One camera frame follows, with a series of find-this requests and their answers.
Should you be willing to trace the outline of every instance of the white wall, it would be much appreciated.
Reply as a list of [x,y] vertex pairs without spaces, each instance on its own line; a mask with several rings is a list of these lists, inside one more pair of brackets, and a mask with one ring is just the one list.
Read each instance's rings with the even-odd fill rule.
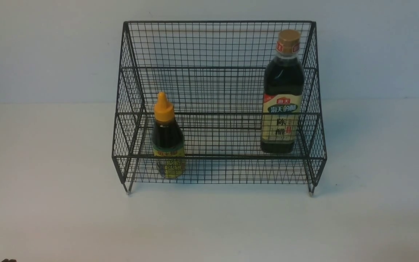
[[115,100],[124,20],[315,20],[324,98],[419,97],[417,0],[0,0],[0,103]]

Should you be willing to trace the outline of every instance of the bottle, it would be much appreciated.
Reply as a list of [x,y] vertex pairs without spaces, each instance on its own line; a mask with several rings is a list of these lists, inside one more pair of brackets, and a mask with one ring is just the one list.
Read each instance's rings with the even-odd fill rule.
[[[184,137],[176,122],[174,106],[164,92],[158,94],[155,104],[155,126],[151,135],[154,156],[185,156]],[[175,179],[185,170],[184,159],[157,159],[156,168],[166,179]]]
[[264,71],[261,150],[265,153],[290,153],[294,148],[305,76],[298,60],[300,33],[279,33],[276,56]]

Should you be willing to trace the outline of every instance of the yellow nozzle cap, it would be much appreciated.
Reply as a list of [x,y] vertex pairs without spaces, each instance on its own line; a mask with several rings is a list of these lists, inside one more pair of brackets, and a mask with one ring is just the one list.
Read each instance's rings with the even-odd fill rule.
[[160,122],[169,122],[174,118],[174,106],[168,101],[166,93],[159,92],[158,102],[155,104],[155,119]]

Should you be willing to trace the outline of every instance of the yellow label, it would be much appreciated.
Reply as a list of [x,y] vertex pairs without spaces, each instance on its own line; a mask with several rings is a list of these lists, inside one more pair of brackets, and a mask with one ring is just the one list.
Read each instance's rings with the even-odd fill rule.
[[[183,143],[172,149],[162,149],[153,146],[154,156],[175,157],[185,156],[185,149]],[[156,168],[159,174],[167,179],[174,179],[183,174],[185,170],[185,160],[183,159],[157,159]]]
[[295,141],[298,115],[289,113],[300,112],[302,96],[264,95],[261,138],[265,142],[290,144]]

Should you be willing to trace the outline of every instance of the metal wire frame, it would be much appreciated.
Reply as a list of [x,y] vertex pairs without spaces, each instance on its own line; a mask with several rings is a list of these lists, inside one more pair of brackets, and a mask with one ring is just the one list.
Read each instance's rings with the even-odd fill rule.
[[[259,149],[263,73],[277,33],[301,32],[306,84],[289,155]],[[128,21],[123,24],[112,158],[126,192],[138,182],[307,184],[327,160],[316,22]],[[186,171],[165,179],[151,149],[153,105],[165,91],[183,130]]]

